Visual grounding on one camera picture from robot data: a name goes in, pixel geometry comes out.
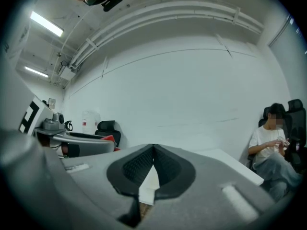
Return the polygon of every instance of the fluorescent light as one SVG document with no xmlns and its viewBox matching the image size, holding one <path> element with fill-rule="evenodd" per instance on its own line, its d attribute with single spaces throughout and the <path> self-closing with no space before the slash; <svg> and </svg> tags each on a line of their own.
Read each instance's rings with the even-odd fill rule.
<svg viewBox="0 0 307 230">
<path fill-rule="evenodd" d="M 43 77 L 45 77 L 45 78 L 48 77 L 48 75 L 45 74 L 45 73 L 42 73 L 42 72 L 39 72 L 39 71 L 35 71 L 35 70 L 33 70 L 33 69 L 31 69 L 31 68 L 28 68 L 28 67 L 24 67 L 24 68 L 25 68 L 26 70 L 28 70 L 28 71 L 34 72 L 34 73 L 36 73 L 36 74 L 38 74 L 38 75 L 41 75 L 41 76 L 43 76 Z"/>
<path fill-rule="evenodd" d="M 32 11 L 31 19 L 41 24 L 43 27 L 47 28 L 48 30 L 52 31 L 54 34 L 58 36 L 61 36 L 63 33 L 63 30 L 59 29 L 56 25 L 46 20 L 44 17 L 40 16 L 39 14 L 35 13 L 34 11 Z"/>
</svg>

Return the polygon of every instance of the jeans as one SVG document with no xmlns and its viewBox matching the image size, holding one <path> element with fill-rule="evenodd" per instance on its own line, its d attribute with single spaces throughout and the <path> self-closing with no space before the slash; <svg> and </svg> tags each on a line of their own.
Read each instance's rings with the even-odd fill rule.
<svg viewBox="0 0 307 230">
<path fill-rule="evenodd" d="M 265 161 L 255 164 L 257 175 L 269 182 L 269 194 L 278 201 L 286 195 L 288 190 L 295 190 L 303 180 L 303 176 L 296 173 L 291 164 L 284 157 L 275 152 Z"/>
</svg>

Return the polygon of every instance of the red object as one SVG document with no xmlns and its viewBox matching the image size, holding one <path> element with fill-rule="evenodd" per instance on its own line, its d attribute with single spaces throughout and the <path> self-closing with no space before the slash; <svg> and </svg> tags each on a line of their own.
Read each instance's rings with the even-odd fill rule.
<svg viewBox="0 0 307 230">
<path fill-rule="evenodd" d="M 106 137 L 103 137 L 101 138 L 102 140 L 111 140 L 115 143 L 115 140 L 114 140 L 114 137 L 113 136 L 106 136 Z M 114 151 L 120 151 L 119 148 L 115 147 Z"/>
</svg>

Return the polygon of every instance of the white table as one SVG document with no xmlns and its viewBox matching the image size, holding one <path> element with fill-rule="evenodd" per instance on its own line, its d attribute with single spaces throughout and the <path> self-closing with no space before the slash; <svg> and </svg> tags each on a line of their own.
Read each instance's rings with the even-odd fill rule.
<svg viewBox="0 0 307 230">
<path fill-rule="evenodd" d="M 228 155 L 221 149 L 214 150 L 203 150 L 203 151 L 192 151 L 202 156 L 214 158 L 219 160 L 229 167 L 233 168 L 235 171 L 249 179 L 255 185 L 259 186 L 263 183 L 263 179 L 251 171 L 249 168 L 241 164 L 239 161 L 235 160 L 233 157 Z M 144 204 L 154 205 L 154 192 L 159 188 L 158 174 L 154 167 L 149 171 L 143 184 L 139 188 L 139 201 Z"/>
</svg>

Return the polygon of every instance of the white t-shirt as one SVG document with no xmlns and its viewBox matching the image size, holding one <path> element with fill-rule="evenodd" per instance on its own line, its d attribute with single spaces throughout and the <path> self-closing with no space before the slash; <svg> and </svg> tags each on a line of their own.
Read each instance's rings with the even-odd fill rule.
<svg viewBox="0 0 307 230">
<path fill-rule="evenodd" d="M 253 136 L 251 137 L 249 148 L 261 145 L 265 142 L 277 140 L 278 137 L 282 137 L 285 139 L 283 129 L 276 128 L 274 130 L 267 130 L 263 126 L 261 126 L 255 130 Z M 278 152 L 277 146 L 263 149 L 256 154 L 255 163 L 263 162 L 274 152 Z"/>
</svg>

